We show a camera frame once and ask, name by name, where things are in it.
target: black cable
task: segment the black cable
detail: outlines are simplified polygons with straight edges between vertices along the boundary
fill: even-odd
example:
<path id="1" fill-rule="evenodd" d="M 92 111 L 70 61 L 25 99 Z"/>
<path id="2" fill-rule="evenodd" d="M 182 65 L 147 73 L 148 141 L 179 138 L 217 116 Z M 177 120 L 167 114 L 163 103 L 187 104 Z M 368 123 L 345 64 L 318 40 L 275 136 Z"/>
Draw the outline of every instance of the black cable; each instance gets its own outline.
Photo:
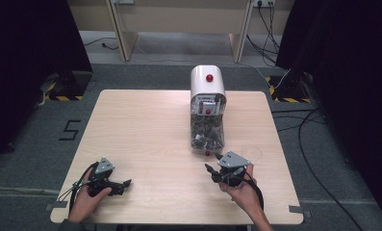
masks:
<path id="1" fill-rule="evenodd" d="M 275 39 L 274 39 L 274 36 L 273 36 L 273 34 L 272 34 L 272 29 L 270 30 L 269 28 L 268 28 L 268 25 L 267 25 L 267 23 L 266 23 L 266 21 L 265 21 L 265 19 L 263 18 L 263 15 L 262 15 L 262 11 L 260 11 L 260 9 L 261 8 L 258 8 L 259 9 L 259 15 L 260 15 L 260 17 L 262 18 L 262 20 L 263 20 L 263 23 L 265 24 L 265 26 L 266 26 L 266 30 L 267 30 L 267 37 L 268 38 L 270 38 L 270 40 L 274 43 L 274 44 L 277 44 L 277 41 L 275 41 Z M 272 17 L 273 17 L 273 15 L 272 15 L 272 7 L 270 7 L 270 26 L 271 26 L 271 28 L 272 28 Z"/>
<path id="2" fill-rule="evenodd" d="M 273 111 L 272 114 L 278 114 L 278 113 L 298 113 L 298 112 L 311 112 L 313 110 L 317 110 L 318 108 L 314 109 L 297 109 L 297 110 L 283 110 L 283 111 Z"/>
<path id="3" fill-rule="evenodd" d="M 71 212 L 71 209 L 73 208 L 73 205 L 74 205 L 74 199 L 76 198 L 76 193 L 77 191 L 80 189 L 81 187 L 81 183 L 83 181 L 83 179 L 85 178 L 85 175 L 89 172 L 89 170 L 92 168 L 92 167 L 97 167 L 98 166 L 98 162 L 94 163 L 94 164 L 91 164 L 86 170 L 85 172 L 83 173 L 82 177 L 80 177 L 79 181 L 74 183 L 73 184 L 73 188 L 72 188 L 72 193 L 71 193 L 71 197 L 70 197 L 70 206 L 68 208 L 68 212 L 70 213 Z"/>
<path id="4" fill-rule="evenodd" d="M 315 111 L 317 111 L 318 109 L 314 109 L 312 110 L 309 114 L 307 114 L 304 118 L 304 120 L 301 122 L 301 124 L 299 125 L 299 128 L 298 128 L 298 143 L 299 143 L 299 149 L 301 150 L 301 154 L 302 154 L 302 157 L 304 158 L 304 161 L 308 167 L 308 169 L 311 171 L 311 173 L 313 174 L 314 178 L 317 180 L 317 182 L 319 183 L 319 185 L 325 190 L 326 193 L 329 194 L 329 196 L 331 196 L 331 198 L 338 204 L 338 206 L 341 207 L 341 209 L 347 214 L 347 216 L 352 220 L 352 222 L 356 225 L 356 227 L 358 227 L 359 230 L 363 230 L 362 227 L 358 224 L 358 222 L 355 220 L 355 218 L 347 211 L 347 209 L 341 204 L 341 202 L 330 192 L 326 189 L 326 187 L 322 184 L 322 182 L 319 180 L 319 178 L 317 177 L 317 175 L 315 174 L 313 168 L 311 167 L 310 163 L 308 162 L 307 160 L 307 157 L 305 155 L 305 152 L 304 152 L 304 149 L 302 147 L 302 141 L 301 141 L 301 129 L 302 129 L 302 125 L 305 123 L 305 121 L 308 119 L 308 117 L 314 113 Z"/>
<path id="5" fill-rule="evenodd" d="M 268 42 L 268 38 L 269 38 L 269 34 L 268 34 L 267 37 L 266 37 L 266 41 L 265 41 L 265 44 L 264 44 L 264 46 L 263 46 L 263 49 L 266 49 L 267 42 Z M 266 62 L 266 60 L 265 60 L 265 56 L 263 56 L 262 58 L 263 58 L 263 63 L 265 63 L 265 64 L 268 65 L 268 66 L 275 67 L 275 61 L 273 61 L 273 59 L 271 59 L 271 62 L 274 63 L 274 65 L 272 65 L 272 64 L 268 64 L 268 63 Z"/>
<path id="6" fill-rule="evenodd" d="M 263 198 L 263 193 L 262 191 L 260 190 L 260 188 L 257 186 L 256 183 L 254 183 L 253 181 L 253 177 L 251 177 L 250 174 L 248 174 L 248 172 L 246 172 L 245 174 L 248 175 L 248 177 L 250 177 L 250 180 L 245 180 L 244 178 L 242 179 L 244 182 L 246 182 L 251 188 L 253 188 L 253 190 L 256 192 L 257 196 L 259 197 L 259 202 L 260 202 L 260 207 L 262 207 L 262 210 L 265 209 L 265 200 Z"/>
<path id="7" fill-rule="evenodd" d="M 316 121 L 316 120 L 315 120 L 315 118 L 317 118 L 317 117 L 321 117 L 321 116 L 323 116 L 323 115 L 318 115 L 318 116 L 309 118 L 309 119 L 307 119 L 307 120 L 308 120 L 308 121 L 311 121 L 311 122 L 319 123 L 319 124 L 326 124 L 326 122 L 320 122 L 320 121 Z M 273 117 L 273 118 L 284 118 L 284 117 L 291 117 L 291 118 L 300 118 L 300 119 L 304 119 L 304 117 L 294 116 L 294 115 L 280 115 L 280 116 L 275 116 L 275 117 Z"/>
<path id="8" fill-rule="evenodd" d="M 277 54 L 277 53 L 259 47 L 258 45 L 256 45 L 256 44 L 250 39 L 250 36 L 249 36 L 249 35 L 247 35 L 246 37 L 247 37 L 247 39 L 250 41 L 251 45 L 254 47 L 254 49 L 255 49 L 257 52 L 259 52 L 263 57 L 266 57 L 266 59 L 268 59 L 268 60 L 272 61 L 273 63 L 275 63 L 275 60 L 272 59 L 268 54 L 266 54 L 266 52 L 273 53 L 273 54 Z"/>
<path id="9" fill-rule="evenodd" d="M 97 41 L 99 41 L 99 40 L 102 40 L 102 39 L 116 39 L 116 38 L 113 38 L 113 37 L 99 38 L 99 39 L 93 40 L 93 41 L 91 41 L 91 42 L 89 42 L 89 43 L 85 43 L 85 46 L 86 46 L 86 45 L 93 44 L 93 43 L 95 43 L 95 42 L 97 42 Z"/>
<path id="10" fill-rule="evenodd" d="M 272 22 L 274 21 L 274 15 L 275 15 L 274 4 L 272 2 L 269 2 L 269 13 L 270 13 L 269 30 L 270 30 L 271 37 L 273 38 L 272 42 L 274 45 L 274 49 L 278 53 L 278 49 L 280 48 L 280 46 L 278 45 L 277 41 L 274 38 L 274 34 L 272 33 Z"/>
<path id="11" fill-rule="evenodd" d="M 318 116 L 309 118 L 309 119 L 307 119 L 306 122 L 315 122 L 315 123 L 319 123 L 319 124 L 326 124 L 326 122 L 320 122 L 320 121 L 316 121 L 316 120 L 315 120 L 315 118 L 317 118 L 317 117 L 321 117 L 321 116 L 323 116 L 323 115 L 318 115 Z M 282 118 L 282 117 L 292 117 L 292 118 L 300 118 L 300 119 L 304 119 L 303 117 L 292 116 L 292 115 L 275 116 L 274 118 Z M 291 127 L 287 127 L 287 128 L 283 128 L 283 129 L 279 129 L 279 130 L 277 130 L 277 132 L 283 132 L 283 131 L 286 131 L 286 130 L 290 130 L 290 129 L 299 127 L 299 125 L 300 125 L 300 124 L 295 125 L 295 126 L 291 126 Z"/>
<path id="12" fill-rule="evenodd" d="M 114 47 L 114 48 L 112 48 L 112 47 L 106 45 L 106 43 L 104 43 L 104 42 L 101 43 L 101 45 L 102 45 L 103 47 L 107 47 L 107 48 L 109 48 L 109 49 L 111 49 L 111 50 L 116 50 L 116 49 L 118 49 L 118 47 Z"/>

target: human hand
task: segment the human hand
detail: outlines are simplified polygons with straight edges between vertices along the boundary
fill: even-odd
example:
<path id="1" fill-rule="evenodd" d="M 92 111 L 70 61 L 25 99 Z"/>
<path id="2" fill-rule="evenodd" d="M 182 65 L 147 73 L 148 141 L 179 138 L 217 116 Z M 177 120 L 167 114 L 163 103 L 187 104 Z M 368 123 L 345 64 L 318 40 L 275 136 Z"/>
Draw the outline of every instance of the human hand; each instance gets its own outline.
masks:
<path id="1" fill-rule="evenodd" d="M 248 165 L 246 174 L 243 178 L 245 180 L 253 180 L 254 184 L 257 184 L 256 179 L 250 179 L 250 176 L 253 176 L 253 168 L 253 165 Z M 235 201 L 248 214 L 253 213 L 259 209 L 262 210 L 260 207 L 259 196 L 257 195 L 256 191 L 246 182 L 242 181 L 235 188 L 229 187 L 225 183 L 219 183 L 219 186 L 222 191 L 227 192 L 232 197 L 232 201 Z"/>
<path id="2" fill-rule="evenodd" d="M 88 181 L 92 169 L 86 173 L 84 180 Z M 98 204 L 106 197 L 112 188 L 106 188 L 102 190 L 95 197 L 89 195 L 89 188 L 87 185 L 83 185 L 79 192 L 77 192 L 76 200 L 74 201 L 73 208 L 71 209 L 70 214 L 68 215 L 68 220 L 74 223 L 80 223 L 85 220 L 91 213 L 98 215 L 96 209 Z"/>
<path id="3" fill-rule="evenodd" d="M 253 176 L 253 165 L 248 165 L 246 173 L 244 174 L 245 180 L 252 180 L 254 184 L 257 184 L 256 179 L 250 178 Z M 260 199 L 256 191 L 248 185 L 247 182 L 242 181 L 237 187 L 229 187 L 225 183 L 218 183 L 220 189 L 227 192 L 232 200 L 235 201 L 239 207 L 241 207 L 248 216 L 252 219 L 257 229 L 260 231 L 270 231 L 273 230 L 269 224 L 266 214 L 260 206 Z"/>

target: power cord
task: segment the power cord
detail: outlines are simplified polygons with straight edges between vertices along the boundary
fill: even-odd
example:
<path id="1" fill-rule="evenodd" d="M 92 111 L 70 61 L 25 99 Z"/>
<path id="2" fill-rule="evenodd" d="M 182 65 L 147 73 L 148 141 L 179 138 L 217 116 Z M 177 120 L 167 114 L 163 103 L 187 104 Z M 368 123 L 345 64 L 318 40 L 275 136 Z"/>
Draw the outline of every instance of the power cord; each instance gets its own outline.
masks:
<path id="1" fill-rule="evenodd" d="M 270 17 L 269 17 L 269 27 L 268 27 L 265 19 L 263 18 L 263 15 L 262 15 L 262 12 L 261 12 L 261 8 L 263 6 L 263 2 L 262 1 L 258 2 L 259 15 L 262 18 L 263 23 L 265 24 L 266 30 L 267 30 L 267 38 L 266 38 L 264 47 L 261 48 L 258 45 L 256 45 L 251 40 L 249 35 L 247 35 L 246 37 L 249 40 L 249 42 L 251 43 L 251 45 L 253 46 L 253 48 L 256 49 L 256 51 L 258 51 L 262 55 L 263 62 L 266 65 L 268 65 L 268 66 L 274 66 L 275 65 L 275 60 L 273 58 L 271 58 L 268 54 L 266 54 L 266 52 L 272 53 L 272 54 L 278 54 L 278 49 L 280 48 L 280 46 L 278 45 L 277 41 L 275 40 L 273 32 L 272 32 L 272 23 L 273 23 L 273 19 L 274 19 L 274 5 L 273 5 L 272 2 L 268 2 L 268 5 L 269 5 L 269 14 L 270 14 Z M 275 51 L 266 50 L 267 42 L 268 42 L 269 39 L 272 41 Z"/>
<path id="2" fill-rule="evenodd" d="M 282 111 L 273 111 L 271 112 L 272 114 L 279 114 L 279 113 L 298 113 L 298 112 L 311 112 L 312 110 L 316 110 L 317 108 L 314 109 L 297 109 L 297 110 L 282 110 Z"/>
<path id="3" fill-rule="evenodd" d="M 312 117 L 312 118 L 307 119 L 307 121 L 308 121 L 308 122 L 315 122 L 315 123 L 319 123 L 319 124 L 327 124 L 326 122 L 321 122 L 321 121 L 317 121 L 317 120 L 316 120 L 316 118 L 318 118 L 318 117 L 322 117 L 322 116 L 323 116 L 323 115 L 315 116 L 315 117 Z M 303 117 L 300 117 L 300 116 L 292 116 L 292 115 L 281 115 L 281 116 L 275 116 L 274 118 L 284 118 L 284 117 L 304 119 Z M 287 128 L 283 128 L 283 129 L 278 129 L 277 132 L 283 132 L 283 131 L 286 131 L 286 130 L 290 130 L 290 129 L 299 127 L 299 125 L 300 125 L 300 124 L 295 125 L 295 126 L 291 126 L 291 127 L 287 127 Z"/>
<path id="4" fill-rule="evenodd" d="M 302 131 L 302 126 L 306 121 L 308 121 L 309 117 L 311 116 L 312 113 L 316 112 L 319 110 L 319 108 L 313 109 L 309 114 L 307 114 L 304 119 L 302 120 L 301 124 L 299 125 L 298 128 L 298 143 L 299 143 L 299 149 L 301 151 L 302 157 L 305 161 L 305 164 L 307 165 L 308 169 L 311 171 L 312 175 L 314 178 L 317 180 L 319 185 L 325 190 L 325 192 L 337 203 L 337 205 L 347 214 L 347 216 L 352 220 L 352 222 L 356 225 L 356 227 L 362 231 L 362 227 L 359 225 L 359 223 L 355 220 L 355 218 L 347 211 L 347 209 L 341 204 L 341 202 L 335 197 L 334 194 L 332 194 L 326 187 L 323 185 L 323 183 L 320 181 L 320 179 L 317 177 L 316 173 L 314 172 L 313 168 L 311 167 L 310 163 L 307 160 L 307 156 L 304 152 L 304 148 L 302 147 L 302 141 L 301 141 L 301 131 Z"/>
<path id="5" fill-rule="evenodd" d="M 85 46 L 87 46 L 87 45 L 91 45 L 91 44 L 93 44 L 93 43 L 95 43 L 95 42 L 97 42 L 97 41 L 99 41 L 99 40 L 103 40 L 103 39 L 116 39 L 116 38 L 114 38 L 114 37 L 104 37 L 104 38 L 99 38 L 99 39 L 93 40 L 93 41 L 91 41 L 91 42 L 85 43 L 84 45 L 85 45 Z M 118 49 L 118 47 L 110 47 L 110 46 L 108 46 L 105 42 L 101 43 L 101 45 L 102 45 L 104 48 L 109 48 L 109 49 L 111 49 L 111 50 L 116 50 L 116 49 Z"/>

